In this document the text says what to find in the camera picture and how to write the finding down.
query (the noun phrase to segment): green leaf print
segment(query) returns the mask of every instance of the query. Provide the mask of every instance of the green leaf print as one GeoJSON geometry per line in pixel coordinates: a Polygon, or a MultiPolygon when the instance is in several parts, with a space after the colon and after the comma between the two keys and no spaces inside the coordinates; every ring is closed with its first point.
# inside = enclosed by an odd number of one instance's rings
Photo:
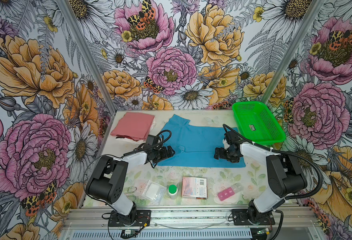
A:
{"type": "Polygon", "coordinates": [[[240,180],[241,180],[241,175],[240,175],[240,174],[236,175],[235,178],[234,178],[234,180],[235,180],[235,181],[240,181],[240,180]]]}
{"type": "Polygon", "coordinates": [[[140,177],[140,174],[141,174],[141,171],[139,171],[138,173],[136,173],[136,174],[135,174],[135,178],[134,178],[134,179],[136,179],[136,178],[140,177]]]}
{"type": "Polygon", "coordinates": [[[227,179],[227,177],[225,176],[225,173],[223,173],[223,172],[220,172],[220,176],[221,176],[223,179],[227,179]]]}

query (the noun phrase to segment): blue t-shirt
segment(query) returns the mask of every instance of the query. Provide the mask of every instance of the blue t-shirt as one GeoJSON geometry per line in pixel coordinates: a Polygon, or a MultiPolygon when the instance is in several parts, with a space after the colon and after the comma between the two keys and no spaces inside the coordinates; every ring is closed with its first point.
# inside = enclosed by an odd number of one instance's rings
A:
{"type": "Polygon", "coordinates": [[[172,136],[164,146],[171,146],[176,153],[173,157],[159,162],[158,166],[225,168],[246,166],[242,157],[238,163],[213,158],[215,148],[223,147],[225,130],[222,127],[197,127],[189,125],[189,122],[188,119],[173,115],[165,124],[163,130],[170,130],[172,136]]]}

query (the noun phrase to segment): pink cloth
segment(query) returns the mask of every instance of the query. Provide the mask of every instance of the pink cloth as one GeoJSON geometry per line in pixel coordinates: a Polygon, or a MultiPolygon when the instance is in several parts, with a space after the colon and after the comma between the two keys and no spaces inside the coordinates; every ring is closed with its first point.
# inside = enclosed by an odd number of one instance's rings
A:
{"type": "Polygon", "coordinates": [[[111,135],[131,138],[135,141],[145,140],[150,133],[153,119],[153,115],[127,112],[119,120],[111,135]]]}

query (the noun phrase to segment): green basket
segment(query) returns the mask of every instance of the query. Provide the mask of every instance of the green basket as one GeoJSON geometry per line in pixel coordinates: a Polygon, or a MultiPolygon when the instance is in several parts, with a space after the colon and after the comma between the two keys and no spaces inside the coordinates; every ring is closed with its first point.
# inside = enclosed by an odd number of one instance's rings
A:
{"type": "Polygon", "coordinates": [[[261,145],[283,142],[286,135],[268,107],[261,102],[237,102],[232,105],[239,132],[261,145]]]}

